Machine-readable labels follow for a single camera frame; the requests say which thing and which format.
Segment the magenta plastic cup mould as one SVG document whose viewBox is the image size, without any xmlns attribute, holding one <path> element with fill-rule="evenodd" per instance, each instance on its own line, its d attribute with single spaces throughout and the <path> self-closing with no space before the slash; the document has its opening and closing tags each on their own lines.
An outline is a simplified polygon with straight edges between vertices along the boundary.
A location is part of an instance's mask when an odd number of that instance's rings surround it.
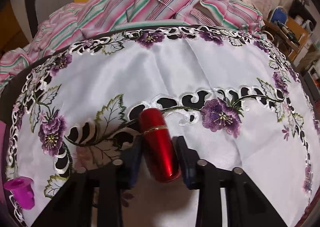
<svg viewBox="0 0 320 227">
<path fill-rule="evenodd" d="M 19 206 L 31 210 L 35 206 L 34 192 L 31 187 L 33 180 L 29 177 L 18 177 L 4 183 L 4 188 L 11 191 Z"/>
</svg>

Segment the white floral embroidered cloth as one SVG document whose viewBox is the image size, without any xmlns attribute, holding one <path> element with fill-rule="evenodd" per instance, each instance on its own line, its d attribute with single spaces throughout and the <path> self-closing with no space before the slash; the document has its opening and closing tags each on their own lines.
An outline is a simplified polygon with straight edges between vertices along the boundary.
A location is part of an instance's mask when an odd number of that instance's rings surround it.
<svg viewBox="0 0 320 227">
<path fill-rule="evenodd" d="M 172 138 L 216 167 L 241 167 L 287 226 L 319 189 L 319 121 L 301 76 L 272 42 L 218 27 L 134 28 L 72 43 L 16 75 L 1 95 L 4 174 L 33 180 L 31 226 L 71 174 L 113 163 L 160 110 Z"/>
</svg>

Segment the pink-rimmed white tray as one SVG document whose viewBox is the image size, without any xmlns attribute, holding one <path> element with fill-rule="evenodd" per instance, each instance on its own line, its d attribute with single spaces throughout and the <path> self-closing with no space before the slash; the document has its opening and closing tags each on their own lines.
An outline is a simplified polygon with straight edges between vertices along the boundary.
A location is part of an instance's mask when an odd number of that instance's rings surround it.
<svg viewBox="0 0 320 227">
<path fill-rule="evenodd" d="M 5 173 L 7 166 L 6 156 L 9 148 L 9 127 L 3 121 L 0 121 L 0 149 L 1 149 L 1 172 Z"/>
</svg>

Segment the pink green striped cloth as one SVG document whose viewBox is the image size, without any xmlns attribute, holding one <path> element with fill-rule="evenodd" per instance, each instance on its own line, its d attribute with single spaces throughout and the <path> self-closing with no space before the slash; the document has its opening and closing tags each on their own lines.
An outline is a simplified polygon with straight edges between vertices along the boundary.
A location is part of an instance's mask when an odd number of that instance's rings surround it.
<svg viewBox="0 0 320 227">
<path fill-rule="evenodd" d="M 89 0 L 69 3 L 38 27 L 35 38 L 1 59 L 1 88 L 35 61 L 74 42 L 115 31 L 130 23 L 176 20 L 182 25 L 208 25 L 258 34 L 262 14 L 241 0 Z"/>
</svg>

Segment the red metallic capsule case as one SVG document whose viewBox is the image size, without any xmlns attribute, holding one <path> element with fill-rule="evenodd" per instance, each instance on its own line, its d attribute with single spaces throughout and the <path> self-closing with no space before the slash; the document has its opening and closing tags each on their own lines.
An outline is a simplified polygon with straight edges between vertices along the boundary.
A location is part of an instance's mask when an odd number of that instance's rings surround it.
<svg viewBox="0 0 320 227">
<path fill-rule="evenodd" d="M 153 178 L 168 183 L 180 176 L 177 155 L 171 136 L 159 109 L 149 108 L 138 117 L 144 139 L 144 157 Z"/>
</svg>

